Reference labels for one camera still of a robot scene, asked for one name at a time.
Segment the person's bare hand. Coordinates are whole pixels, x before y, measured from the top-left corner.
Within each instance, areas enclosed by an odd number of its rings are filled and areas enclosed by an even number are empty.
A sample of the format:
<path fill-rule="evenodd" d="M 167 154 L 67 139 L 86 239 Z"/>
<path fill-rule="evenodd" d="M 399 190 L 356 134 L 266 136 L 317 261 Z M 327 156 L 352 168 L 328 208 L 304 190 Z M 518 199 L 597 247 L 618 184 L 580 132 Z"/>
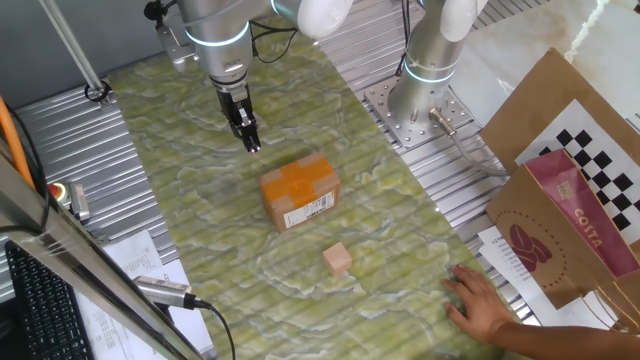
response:
<path fill-rule="evenodd" d="M 503 346 L 501 330 L 513 324 L 514 318 L 498 295 L 495 287 L 483 275 L 460 264 L 451 267 L 455 280 L 441 283 L 463 302 L 465 314 L 447 303 L 448 318 L 471 338 L 486 344 Z"/>

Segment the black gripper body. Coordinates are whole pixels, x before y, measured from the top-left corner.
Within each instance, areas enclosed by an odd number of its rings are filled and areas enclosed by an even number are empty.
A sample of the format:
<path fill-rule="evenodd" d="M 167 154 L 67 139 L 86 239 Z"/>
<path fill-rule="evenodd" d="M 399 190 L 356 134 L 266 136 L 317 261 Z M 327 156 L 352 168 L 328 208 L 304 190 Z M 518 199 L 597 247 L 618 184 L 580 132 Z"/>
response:
<path fill-rule="evenodd" d="M 241 82 L 234 87 L 216 86 L 222 111 L 234 131 L 256 127 L 249 86 Z"/>

